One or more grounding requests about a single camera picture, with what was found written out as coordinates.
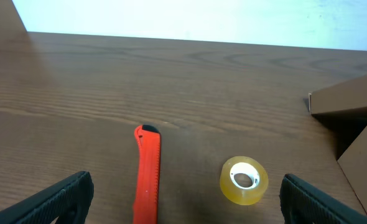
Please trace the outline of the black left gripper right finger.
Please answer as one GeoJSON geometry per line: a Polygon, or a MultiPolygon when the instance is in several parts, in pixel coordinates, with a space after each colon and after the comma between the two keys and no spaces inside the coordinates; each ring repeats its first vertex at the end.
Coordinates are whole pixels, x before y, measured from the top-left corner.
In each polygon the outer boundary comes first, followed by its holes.
{"type": "Polygon", "coordinates": [[[284,176],[279,198],[285,224],[367,224],[366,216],[294,174],[284,176]]]}

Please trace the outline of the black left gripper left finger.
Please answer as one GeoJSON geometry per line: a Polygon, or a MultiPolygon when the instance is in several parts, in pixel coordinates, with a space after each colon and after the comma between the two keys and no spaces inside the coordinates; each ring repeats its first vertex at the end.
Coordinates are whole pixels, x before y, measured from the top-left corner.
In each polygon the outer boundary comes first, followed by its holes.
{"type": "Polygon", "coordinates": [[[0,211],[0,223],[84,224],[94,185],[87,171],[80,171],[0,211]]]}

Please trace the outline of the yellow clear tape roll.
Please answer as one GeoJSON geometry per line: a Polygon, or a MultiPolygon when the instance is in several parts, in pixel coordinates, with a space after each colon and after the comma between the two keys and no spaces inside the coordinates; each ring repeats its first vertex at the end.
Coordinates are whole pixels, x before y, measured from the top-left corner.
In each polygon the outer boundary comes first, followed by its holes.
{"type": "Polygon", "coordinates": [[[265,168],[256,160],[246,156],[234,156],[228,159],[222,167],[220,189],[223,195],[238,205],[252,205],[260,201],[269,185],[265,168]],[[235,181],[236,174],[248,176],[252,185],[240,186],[235,181]]]}

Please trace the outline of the brown cardboard box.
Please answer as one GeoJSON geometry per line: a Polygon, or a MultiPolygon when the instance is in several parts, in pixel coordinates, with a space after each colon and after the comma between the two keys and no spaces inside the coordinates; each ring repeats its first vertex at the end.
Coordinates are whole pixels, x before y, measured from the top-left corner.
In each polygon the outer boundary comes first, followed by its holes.
{"type": "MultiPolygon", "coordinates": [[[[309,111],[335,121],[367,119],[367,75],[309,93],[309,111]]],[[[338,163],[367,214],[367,125],[338,163]]]]}

